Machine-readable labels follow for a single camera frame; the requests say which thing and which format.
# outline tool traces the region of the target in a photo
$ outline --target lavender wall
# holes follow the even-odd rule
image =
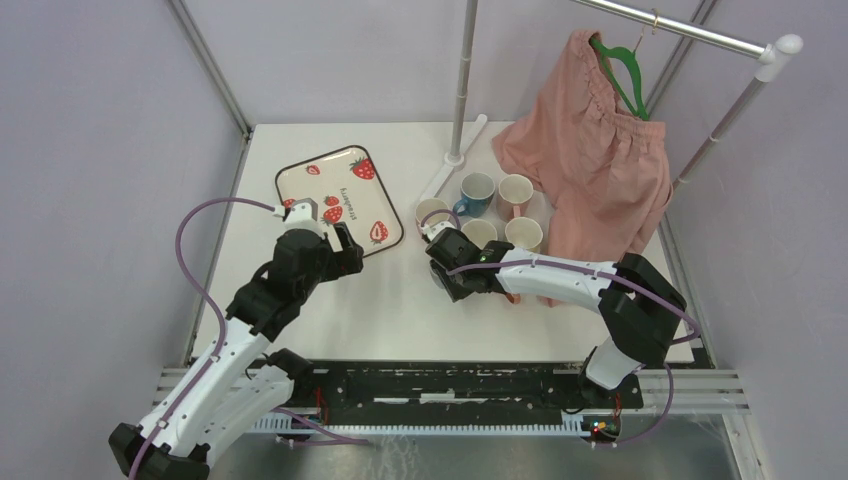
[[[677,192],[670,219],[722,363],[739,370],[774,478],[845,478],[848,62],[842,0],[723,2],[710,25],[805,49]],[[698,46],[663,100],[672,173],[753,75]]]
[[[689,18],[697,0],[627,0]],[[463,0],[186,0],[256,123],[453,118]],[[635,45],[641,27],[568,0],[486,0],[477,10],[466,118],[515,120],[533,106],[576,28]],[[646,91],[677,37],[639,50]],[[625,71],[618,63],[615,68]]]
[[[109,433],[191,325],[174,230],[239,142],[164,1],[0,1],[0,478],[118,478]]]

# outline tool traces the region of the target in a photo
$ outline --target white mug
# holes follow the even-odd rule
[[[533,198],[533,183],[523,175],[507,175],[498,184],[495,208],[501,220],[508,222],[523,217]]]
[[[438,198],[425,198],[418,202],[418,205],[415,207],[415,227],[418,231],[421,231],[421,221],[432,212],[436,210],[450,210],[450,207],[444,201]],[[427,226],[432,227],[433,225],[444,222],[450,219],[449,213],[437,213],[432,217],[427,219]]]
[[[479,249],[486,247],[491,240],[498,239],[498,229],[490,222],[475,218],[469,220],[462,226],[462,233],[471,240],[471,243]]]
[[[504,235],[507,242],[518,248],[523,248],[533,253],[539,253],[542,250],[544,233],[539,222],[532,218],[513,218],[506,224]]]

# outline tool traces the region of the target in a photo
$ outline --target white tabletop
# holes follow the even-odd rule
[[[501,171],[490,141],[508,122],[490,123],[440,197],[452,205],[469,172],[498,181]],[[457,360],[576,362],[608,336],[601,317],[574,305],[549,308],[535,298],[511,305],[501,295],[474,294],[452,303],[430,276],[429,257],[415,229],[414,208],[442,165],[450,143],[449,123],[259,125],[239,181],[237,196],[278,204],[274,177],[293,163],[347,145],[362,145],[397,209],[405,230],[401,243],[364,260],[362,273],[319,285],[268,353],[286,347],[306,358],[344,360]],[[552,209],[536,192],[527,215],[547,230]],[[494,208],[483,217],[503,239]],[[235,291],[271,259],[280,235],[278,219],[262,209],[236,205],[227,225],[210,293],[226,308]],[[668,267],[657,235],[644,252],[666,278]],[[217,335],[207,306],[194,354]],[[677,336],[684,335],[683,326]],[[688,345],[671,348],[668,359],[691,362]]]

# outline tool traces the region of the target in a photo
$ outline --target white panel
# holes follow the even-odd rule
[[[804,51],[671,203],[722,365],[736,368],[775,479],[845,478],[848,63],[842,0],[722,2],[711,26]],[[679,172],[757,69],[696,46],[657,117]]]
[[[253,123],[451,119],[464,1],[186,3]],[[698,1],[631,3],[688,19]],[[574,29],[632,48],[642,28],[568,0],[487,0],[477,15],[467,119],[527,113]],[[677,38],[646,29],[645,98]]]
[[[440,194],[457,199],[468,172],[500,170],[489,146],[507,125],[486,125],[466,156],[463,171]],[[260,125],[254,133],[239,196],[274,203],[274,176],[285,166],[328,150],[360,142],[380,173],[405,229],[403,241],[364,260],[361,273],[319,285],[300,317],[292,322],[268,353],[286,347],[305,358],[339,360],[456,360],[582,362],[608,336],[597,313],[577,305],[548,308],[533,295],[511,305],[497,294],[472,295],[451,303],[430,274],[425,243],[416,234],[414,210],[430,175],[438,170],[450,137],[445,123],[331,125]],[[552,213],[541,193],[530,202],[527,216],[543,225]],[[503,238],[505,222],[490,208],[483,217]],[[280,235],[279,219],[258,208],[233,209],[221,245],[210,294],[222,307],[267,262]],[[659,242],[654,235],[653,242]],[[662,248],[648,248],[647,258],[667,271]],[[217,335],[218,324],[206,307],[195,354]],[[677,337],[685,335],[681,322]],[[688,345],[675,345],[669,361],[692,361]]]

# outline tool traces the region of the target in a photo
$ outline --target strawberry print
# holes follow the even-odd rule
[[[340,206],[330,207],[324,212],[321,221],[324,222],[324,225],[332,225],[342,219],[343,212],[344,210]]]
[[[377,220],[371,227],[371,241],[374,242],[374,245],[379,245],[385,242],[387,238],[389,238],[389,229],[383,222]]]
[[[357,177],[364,178],[365,180],[371,180],[374,178],[374,175],[376,175],[374,172],[374,164],[371,163],[371,159],[368,157],[360,158],[359,160],[351,163],[350,171]]]

